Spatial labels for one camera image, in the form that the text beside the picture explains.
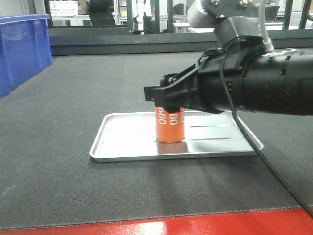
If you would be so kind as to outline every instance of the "metal tray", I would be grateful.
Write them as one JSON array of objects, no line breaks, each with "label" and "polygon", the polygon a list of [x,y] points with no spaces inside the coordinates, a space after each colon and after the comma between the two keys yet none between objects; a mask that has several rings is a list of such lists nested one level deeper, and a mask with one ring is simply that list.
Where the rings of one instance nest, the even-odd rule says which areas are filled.
[{"label": "metal tray", "polygon": [[[242,124],[262,149],[263,144]],[[185,111],[185,139],[178,143],[156,141],[154,112],[107,115],[90,150],[91,157],[99,162],[254,154],[230,112],[214,115],[199,111]]]}]

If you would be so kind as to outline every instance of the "dark gray fabric surface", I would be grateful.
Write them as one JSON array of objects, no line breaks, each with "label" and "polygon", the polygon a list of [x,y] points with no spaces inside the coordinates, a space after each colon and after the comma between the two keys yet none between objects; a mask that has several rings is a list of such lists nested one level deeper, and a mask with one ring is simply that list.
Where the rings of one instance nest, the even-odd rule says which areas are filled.
[{"label": "dark gray fabric surface", "polygon": [[[105,115],[201,53],[68,56],[0,99],[0,229],[297,207],[257,157],[97,163]],[[313,205],[313,117],[239,113]]]}]

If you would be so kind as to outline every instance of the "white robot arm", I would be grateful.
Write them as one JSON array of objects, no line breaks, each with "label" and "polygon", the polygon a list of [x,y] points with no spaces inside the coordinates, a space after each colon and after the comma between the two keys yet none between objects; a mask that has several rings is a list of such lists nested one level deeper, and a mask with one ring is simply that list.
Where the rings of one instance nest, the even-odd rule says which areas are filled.
[{"label": "white robot arm", "polygon": [[141,34],[144,34],[144,13],[148,17],[152,16],[150,0],[132,0],[132,9],[133,17],[138,23],[138,31],[142,31]]}]

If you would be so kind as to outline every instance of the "robotic arm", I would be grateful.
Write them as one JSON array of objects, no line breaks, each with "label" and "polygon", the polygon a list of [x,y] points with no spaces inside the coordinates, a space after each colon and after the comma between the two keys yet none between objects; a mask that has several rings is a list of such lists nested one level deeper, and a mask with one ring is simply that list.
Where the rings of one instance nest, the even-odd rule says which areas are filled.
[{"label": "robotic arm", "polygon": [[132,9],[134,22],[138,25],[138,31],[144,34],[144,15],[151,17],[151,3],[150,0],[132,0]]},{"label": "robotic arm", "polygon": [[145,87],[145,98],[176,112],[179,107],[210,113],[229,110],[219,71],[237,110],[313,115],[313,50],[267,53],[258,30],[257,9],[242,0],[196,0],[192,26],[215,27],[221,48],[207,50],[186,70]]}]

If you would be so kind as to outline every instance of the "red table edge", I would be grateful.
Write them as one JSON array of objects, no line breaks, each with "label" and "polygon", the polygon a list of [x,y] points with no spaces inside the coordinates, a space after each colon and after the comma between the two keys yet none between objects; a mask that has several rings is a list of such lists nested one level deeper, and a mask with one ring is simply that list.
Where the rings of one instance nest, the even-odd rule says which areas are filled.
[{"label": "red table edge", "polygon": [[313,219],[302,209],[205,215],[2,230],[0,235],[312,235]]}]

